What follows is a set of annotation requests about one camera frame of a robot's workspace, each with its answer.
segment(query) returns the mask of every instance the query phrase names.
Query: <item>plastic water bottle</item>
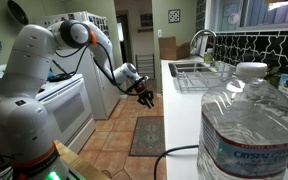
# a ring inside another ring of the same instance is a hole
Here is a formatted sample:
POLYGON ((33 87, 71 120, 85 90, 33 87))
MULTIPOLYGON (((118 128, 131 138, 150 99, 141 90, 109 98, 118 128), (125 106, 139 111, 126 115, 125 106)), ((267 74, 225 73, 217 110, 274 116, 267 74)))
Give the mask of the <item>plastic water bottle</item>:
POLYGON ((263 77, 264 63, 240 63, 236 78, 206 92, 199 180, 282 179, 288 164, 288 99, 263 77))

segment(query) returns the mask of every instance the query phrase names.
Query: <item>refrigerator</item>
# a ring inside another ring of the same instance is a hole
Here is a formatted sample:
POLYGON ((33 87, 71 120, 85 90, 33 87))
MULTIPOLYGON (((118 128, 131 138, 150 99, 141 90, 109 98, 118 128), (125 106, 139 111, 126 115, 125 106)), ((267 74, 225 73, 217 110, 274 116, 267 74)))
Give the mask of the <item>refrigerator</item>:
MULTIPOLYGON (((37 24, 47 28, 51 24, 66 19, 91 21, 109 37, 106 18, 88 13, 86 11, 39 17, 34 19, 33 24, 37 24)), ((77 73, 83 74, 83 77, 85 79, 85 86, 88 97, 90 99, 94 119, 109 119, 110 114, 112 113, 119 101, 119 90, 117 89, 117 87, 113 86, 110 83, 110 81, 96 66, 91 51, 86 49, 83 54, 83 49, 84 48, 82 48, 78 53, 74 54, 73 56, 67 58, 61 58, 55 54, 53 56, 53 59, 57 61, 58 64, 63 67, 66 72, 72 72, 75 71, 79 59, 80 57, 82 57, 77 73)), ((57 52, 60 55, 68 55, 75 51, 76 49, 59 50, 57 52)), ((52 64, 51 68, 55 75, 62 73, 62 71, 58 69, 54 63, 52 64)))

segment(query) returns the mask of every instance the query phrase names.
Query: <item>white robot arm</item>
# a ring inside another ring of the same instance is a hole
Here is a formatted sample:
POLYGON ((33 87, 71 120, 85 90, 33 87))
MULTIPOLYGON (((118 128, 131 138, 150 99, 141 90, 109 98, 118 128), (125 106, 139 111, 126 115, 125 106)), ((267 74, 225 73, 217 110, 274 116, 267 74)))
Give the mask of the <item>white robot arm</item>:
POLYGON ((46 179, 52 172, 66 179, 68 168, 58 158, 55 145, 44 131, 47 111, 35 96, 46 82, 55 51, 86 45, 113 85, 119 87, 130 81, 132 86, 127 91, 135 89, 139 103, 153 106, 153 94, 145 87, 147 78, 140 77, 131 64, 123 64, 112 71, 111 42, 92 23, 67 20, 48 29, 24 26, 0 81, 0 128, 15 158, 12 164, 14 179, 46 179))

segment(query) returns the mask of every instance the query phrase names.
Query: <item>dish rack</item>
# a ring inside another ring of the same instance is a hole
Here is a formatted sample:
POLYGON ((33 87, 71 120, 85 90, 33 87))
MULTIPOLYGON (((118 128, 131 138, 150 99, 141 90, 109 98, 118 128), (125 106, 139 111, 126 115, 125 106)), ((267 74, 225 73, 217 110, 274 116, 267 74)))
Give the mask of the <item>dish rack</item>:
POLYGON ((219 62, 218 68, 214 62, 172 63, 170 66, 175 70, 179 90, 188 93, 210 90, 231 79, 235 73, 235 66, 224 62, 219 62))

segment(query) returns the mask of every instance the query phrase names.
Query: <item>wooden table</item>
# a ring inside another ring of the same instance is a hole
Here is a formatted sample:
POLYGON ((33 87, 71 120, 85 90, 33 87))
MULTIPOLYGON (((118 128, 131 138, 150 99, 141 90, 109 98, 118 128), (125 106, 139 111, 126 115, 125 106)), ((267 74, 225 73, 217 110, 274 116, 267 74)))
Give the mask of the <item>wooden table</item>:
POLYGON ((54 141, 58 152, 61 155, 61 158, 74 168, 77 172, 84 176, 85 179, 94 179, 94 180, 109 180, 102 172, 95 169, 88 162, 84 161, 77 154, 67 148, 64 144, 59 141, 54 141))

